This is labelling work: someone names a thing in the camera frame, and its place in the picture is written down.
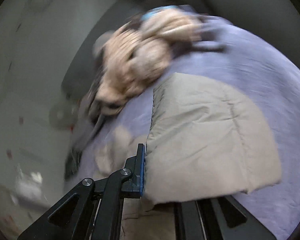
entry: gray round object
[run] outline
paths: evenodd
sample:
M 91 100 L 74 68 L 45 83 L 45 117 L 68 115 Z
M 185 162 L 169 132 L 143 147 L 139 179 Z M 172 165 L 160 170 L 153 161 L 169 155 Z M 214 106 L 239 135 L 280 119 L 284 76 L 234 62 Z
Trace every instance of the gray round object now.
M 82 181 L 82 184 L 85 185 L 85 186 L 90 186 L 92 184 L 92 179 L 84 179 Z
M 131 171 L 127 168 L 121 169 L 120 173 L 122 175 L 129 175 L 131 173 Z

